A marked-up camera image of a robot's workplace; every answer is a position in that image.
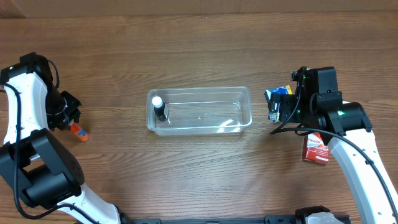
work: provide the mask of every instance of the orange glue stick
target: orange glue stick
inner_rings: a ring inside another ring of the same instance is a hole
[[[70,130],[75,133],[75,135],[82,141],[87,141],[90,136],[87,134],[87,132],[80,127],[80,125],[74,121],[72,121],[69,124]]]

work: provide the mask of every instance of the wooden table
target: wooden table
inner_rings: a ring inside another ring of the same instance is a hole
[[[57,64],[60,90],[83,103],[90,140],[55,135],[79,160],[86,183],[131,218],[263,217],[324,205],[360,223],[334,158],[326,166],[303,162],[301,137],[269,135],[276,125],[267,119],[264,90],[294,86],[289,72],[303,65],[335,66],[344,99],[360,102],[373,122],[398,187],[397,21],[396,12],[1,19],[0,65],[32,51]],[[146,128],[151,89],[241,85],[250,89],[254,117],[242,134],[160,137]],[[4,94],[0,102],[4,136]],[[2,179],[0,217],[74,222],[62,212],[21,218]]]

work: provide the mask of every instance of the red and white box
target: red and white box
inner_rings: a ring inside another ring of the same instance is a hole
[[[329,147],[323,144],[319,133],[312,133],[304,137],[302,159],[327,164],[329,155]]]

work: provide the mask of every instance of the white bottle cap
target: white bottle cap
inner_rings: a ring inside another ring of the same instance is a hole
[[[163,105],[163,100],[159,96],[154,96],[152,98],[152,104],[154,105],[154,107],[160,108]]]

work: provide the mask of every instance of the clear plastic container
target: clear plastic container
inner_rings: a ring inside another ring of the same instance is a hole
[[[161,97],[168,118],[159,121],[152,98]],[[151,90],[147,94],[147,127],[160,136],[237,133],[252,123],[245,86]]]

